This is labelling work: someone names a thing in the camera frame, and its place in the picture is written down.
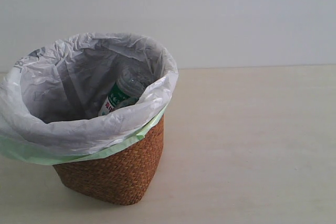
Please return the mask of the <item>green label plastic bottle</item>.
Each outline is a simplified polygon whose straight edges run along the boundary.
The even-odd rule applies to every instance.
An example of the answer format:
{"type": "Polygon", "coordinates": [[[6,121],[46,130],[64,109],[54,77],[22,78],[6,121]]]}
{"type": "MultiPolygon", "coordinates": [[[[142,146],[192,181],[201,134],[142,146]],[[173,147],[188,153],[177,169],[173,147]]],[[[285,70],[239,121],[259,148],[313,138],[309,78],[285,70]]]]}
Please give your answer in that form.
{"type": "Polygon", "coordinates": [[[107,115],[122,107],[134,105],[144,90],[144,85],[138,80],[120,76],[109,91],[98,115],[107,115]]]}

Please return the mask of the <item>woven brown wicker basket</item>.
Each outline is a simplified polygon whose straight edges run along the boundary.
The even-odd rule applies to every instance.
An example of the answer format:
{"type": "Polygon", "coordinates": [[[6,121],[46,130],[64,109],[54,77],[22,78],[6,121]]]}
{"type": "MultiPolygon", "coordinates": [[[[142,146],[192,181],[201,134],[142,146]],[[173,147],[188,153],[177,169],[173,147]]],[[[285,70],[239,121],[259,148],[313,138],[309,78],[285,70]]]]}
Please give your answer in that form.
{"type": "Polygon", "coordinates": [[[80,194],[116,205],[133,205],[152,181],[164,146],[164,120],[145,138],[106,158],[54,165],[62,184],[80,194]]]}

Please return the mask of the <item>white and green bin liner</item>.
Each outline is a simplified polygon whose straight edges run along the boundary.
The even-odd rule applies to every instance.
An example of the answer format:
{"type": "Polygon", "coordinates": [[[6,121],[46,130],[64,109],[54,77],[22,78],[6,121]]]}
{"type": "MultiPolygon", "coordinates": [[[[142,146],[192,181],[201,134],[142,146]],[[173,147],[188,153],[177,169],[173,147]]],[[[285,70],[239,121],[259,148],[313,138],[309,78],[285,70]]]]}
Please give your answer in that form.
{"type": "Polygon", "coordinates": [[[97,158],[139,141],[163,114],[178,80],[175,60],[154,39],[83,33],[34,50],[1,82],[1,154],[55,165],[97,158]],[[123,66],[154,75],[135,105],[100,116],[123,66]]]}

